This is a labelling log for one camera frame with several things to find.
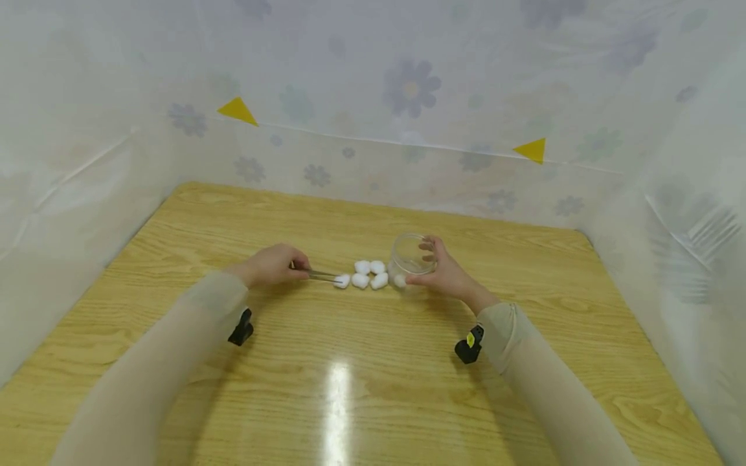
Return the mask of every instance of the wooden table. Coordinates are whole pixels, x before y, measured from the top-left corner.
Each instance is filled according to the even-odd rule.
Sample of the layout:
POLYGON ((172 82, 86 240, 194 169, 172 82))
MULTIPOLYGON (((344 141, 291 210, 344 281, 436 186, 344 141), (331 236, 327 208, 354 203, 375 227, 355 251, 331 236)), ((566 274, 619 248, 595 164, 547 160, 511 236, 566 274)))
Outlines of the wooden table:
MULTIPOLYGON (((191 183, 179 187, 0 391, 3 465, 45 464, 96 380, 188 286, 289 242, 320 270, 433 232, 519 302, 642 464, 720 462, 586 238, 575 231, 191 183)), ((453 354, 474 317, 423 290, 308 282, 252 292, 255 334, 200 368, 163 464, 546 465, 556 461, 486 358, 453 354)))

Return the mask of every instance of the yellow triangle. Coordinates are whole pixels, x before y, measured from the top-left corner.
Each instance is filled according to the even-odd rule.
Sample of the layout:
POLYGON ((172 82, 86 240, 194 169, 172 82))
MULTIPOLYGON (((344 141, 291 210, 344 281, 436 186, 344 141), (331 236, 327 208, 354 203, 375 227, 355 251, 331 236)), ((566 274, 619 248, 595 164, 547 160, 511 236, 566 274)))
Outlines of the yellow triangle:
POLYGON ((230 116, 236 120, 241 120, 242 122, 247 122, 250 125, 259 126, 257 120, 255 120, 251 112, 248 111, 246 104, 243 103, 243 100, 241 100, 240 97, 236 97, 226 105, 220 107, 218 113, 230 116))
POLYGON ((513 150, 518 152, 523 157, 526 157, 539 165, 544 164, 544 145, 547 142, 547 138, 542 137, 534 142, 523 144, 514 148, 513 150))

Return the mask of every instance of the clear plastic cup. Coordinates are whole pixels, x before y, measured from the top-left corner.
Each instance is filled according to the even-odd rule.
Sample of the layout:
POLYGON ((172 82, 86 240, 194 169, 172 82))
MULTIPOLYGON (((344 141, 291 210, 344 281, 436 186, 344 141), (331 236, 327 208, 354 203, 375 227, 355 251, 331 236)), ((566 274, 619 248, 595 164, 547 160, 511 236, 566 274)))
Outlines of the clear plastic cup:
POLYGON ((428 244, 429 241, 417 233, 404 233, 394 241, 386 268, 392 286, 403 289, 407 286, 404 281, 407 275, 424 275, 435 270, 435 256, 427 248, 428 244))

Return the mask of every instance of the tweezers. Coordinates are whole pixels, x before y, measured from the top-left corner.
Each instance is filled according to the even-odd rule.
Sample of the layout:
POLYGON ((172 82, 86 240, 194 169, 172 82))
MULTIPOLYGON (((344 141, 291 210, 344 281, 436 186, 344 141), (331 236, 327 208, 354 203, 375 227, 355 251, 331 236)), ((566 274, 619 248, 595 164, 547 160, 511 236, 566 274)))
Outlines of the tweezers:
POLYGON ((290 264, 290 268, 292 268, 293 270, 301 270, 301 271, 306 272, 308 274, 308 277, 311 280, 320 280, 322 282, 339 283, 338 281, 336 281, 336 277, 337 277, 336 274, 330 274, 329 272, 311 270, 309 268, 297 268, 295 267, 294 262, 290 264))

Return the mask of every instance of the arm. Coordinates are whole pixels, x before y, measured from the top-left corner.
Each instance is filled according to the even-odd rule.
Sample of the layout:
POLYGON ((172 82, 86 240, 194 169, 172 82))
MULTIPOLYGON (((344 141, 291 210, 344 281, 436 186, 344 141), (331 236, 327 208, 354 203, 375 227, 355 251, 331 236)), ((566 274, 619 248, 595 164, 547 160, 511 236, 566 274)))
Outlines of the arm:
POLYGON ((260 251, 208 274, 96 383, 62 437, 54 466, 152 465, 158 432, 189 374, 231 334, 247 288, 307 278, 308 259, 290 246, 260 251))
POLYGON ((515 303, 503 303, 467 275, 442 240, 429 237, 438 265, 408 283, 464 301, 484 329, 483 352, 529 406, 563 465, 636 465, 637 461, 593 395, 551 349, 515 303))

